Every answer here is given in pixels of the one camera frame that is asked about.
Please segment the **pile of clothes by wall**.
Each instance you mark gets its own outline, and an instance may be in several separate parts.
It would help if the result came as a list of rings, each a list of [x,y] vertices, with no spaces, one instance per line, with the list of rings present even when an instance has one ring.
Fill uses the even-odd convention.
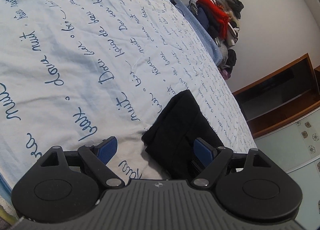
[[[217,45],[222,54],[218,69],[224,80],[231,77],[236,64],[232,47],[238,42],[241,11],[240,0],[189,0],[188,8]]]

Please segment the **black pants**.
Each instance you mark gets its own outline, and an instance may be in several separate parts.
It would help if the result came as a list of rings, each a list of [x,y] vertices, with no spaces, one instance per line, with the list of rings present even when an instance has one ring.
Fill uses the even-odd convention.
[[[212,148],[223,145],[191,91],[184,90],[170,99],[142,141],[148,155],[171,179],[191,181],[206,167],[194,153],[197,138]]]

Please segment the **blue bed blanket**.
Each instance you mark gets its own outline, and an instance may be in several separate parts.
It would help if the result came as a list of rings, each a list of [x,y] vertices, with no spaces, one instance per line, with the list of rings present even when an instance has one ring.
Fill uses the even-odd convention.
[[[204,48],[207,50],[211,56],[213,62],[218,66],[222,61],[222,54],[219,48],[217,47],[214,40],[206,32],[203,26],[199,23],[197,18],[191,13],[187,6],[181,0],[170,0],[176,9],[184,16],[184,18],[190,23],[192,28],[195,30],[195,33],[200,38]]]

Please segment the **white script-print bed sheet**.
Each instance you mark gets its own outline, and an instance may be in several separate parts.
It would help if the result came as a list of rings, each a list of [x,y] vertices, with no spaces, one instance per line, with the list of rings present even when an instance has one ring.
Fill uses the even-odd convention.
[[[159,179],[141,136],[184,90],[245,153],[255,143],[217,58],[170,0],[1,0],[1,183],[12,189],[53,145],[109,136],[120,178]]]

